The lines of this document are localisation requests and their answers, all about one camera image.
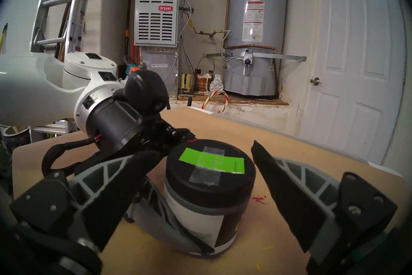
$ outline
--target black lid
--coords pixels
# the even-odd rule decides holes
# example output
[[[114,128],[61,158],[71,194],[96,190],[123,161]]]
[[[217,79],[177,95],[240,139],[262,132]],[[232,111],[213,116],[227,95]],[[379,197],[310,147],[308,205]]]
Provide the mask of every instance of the black lid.
[[[228,157],[242,157],[245,174],[221,172],[217,186],[191,182],[190,177],[196,166],[179,158],[186,148],[203,152],[205,146],[225,150],[225,156]],[[186,201],[201,207],[229,208],[243,203],[252,193],[255,176],[256,168],[248,155],[216,140],[194,140],[179,144],[167,157],[166,178],[170,187]]]

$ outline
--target white door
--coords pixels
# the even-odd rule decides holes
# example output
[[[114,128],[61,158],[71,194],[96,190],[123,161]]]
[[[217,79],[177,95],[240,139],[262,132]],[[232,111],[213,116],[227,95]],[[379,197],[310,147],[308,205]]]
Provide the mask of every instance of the white door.
[[[399,0],[321,0],[319,32],[300,137],[381,164],[403,89]]]

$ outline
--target bryant logo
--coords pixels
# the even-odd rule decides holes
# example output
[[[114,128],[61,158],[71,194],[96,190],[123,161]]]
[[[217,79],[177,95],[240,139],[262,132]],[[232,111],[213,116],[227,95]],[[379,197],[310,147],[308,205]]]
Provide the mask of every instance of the bryant logo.
[[[163,11],[163,12],[173,11],[173,6],[159,5],[159,11]]]

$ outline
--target red paint stain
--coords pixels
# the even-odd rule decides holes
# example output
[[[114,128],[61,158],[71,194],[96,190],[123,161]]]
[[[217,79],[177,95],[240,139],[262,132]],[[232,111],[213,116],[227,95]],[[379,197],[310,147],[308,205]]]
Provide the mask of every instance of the red paint stain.
[[[267,203],[261,202],[261,201],[263,201],[265,198],[266,198],[266,195],[263,196],[263,197],[256,196],[256,197],[252,198],[252,200],[257,201],[258,203],[267,204]]]

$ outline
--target aluminum ladder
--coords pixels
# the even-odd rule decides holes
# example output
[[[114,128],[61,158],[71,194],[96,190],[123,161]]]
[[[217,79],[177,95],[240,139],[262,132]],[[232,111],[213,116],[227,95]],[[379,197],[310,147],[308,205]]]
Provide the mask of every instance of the aluminum ladder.
[[[45,39],[46,21],[51,6],[70,3],[70,13],[66,34],[63,37]],[[36,19],[33,25],[33,33],[30,41],[30,52],[43,52],[44,45],[65,42],[64,58],[69,52],[82,50],[82,38],[84,27],[84,16],[87,0],[40,0],[37,7]]]

